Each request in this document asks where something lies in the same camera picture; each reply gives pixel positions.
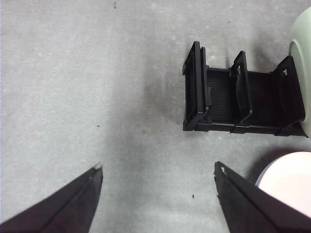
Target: gray floor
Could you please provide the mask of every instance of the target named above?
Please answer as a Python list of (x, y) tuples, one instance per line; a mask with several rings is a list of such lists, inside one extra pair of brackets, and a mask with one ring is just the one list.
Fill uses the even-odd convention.
[(311, 142), (182, 131), (182, 64), (198, 40), (212, 67), (245, 50), (270, 71), (311, 1), (114, 2), (1, 1), (1, 220), (101, 162), (91, 233), (226, 233), (214, 162), (254, 181)]

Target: pale green object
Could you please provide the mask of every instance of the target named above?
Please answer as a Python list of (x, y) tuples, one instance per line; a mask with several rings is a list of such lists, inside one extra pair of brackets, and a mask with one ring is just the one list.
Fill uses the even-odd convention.
[(300, 124), (311, 137), (311, 7), (301, 13), (292, 27), (290, 55), (294, 59), (306, 112)]

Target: gray carpet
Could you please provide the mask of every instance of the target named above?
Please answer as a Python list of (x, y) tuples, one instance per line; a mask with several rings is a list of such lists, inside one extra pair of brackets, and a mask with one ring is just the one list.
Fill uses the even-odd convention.
[(271, 71), (311, 1), (1, 1), (1, 221), (98, 162), (91, 233), (227, 233), (213, 179), (222, 161), (254, 182), (310, 139), (184, 132), (181, 67)]

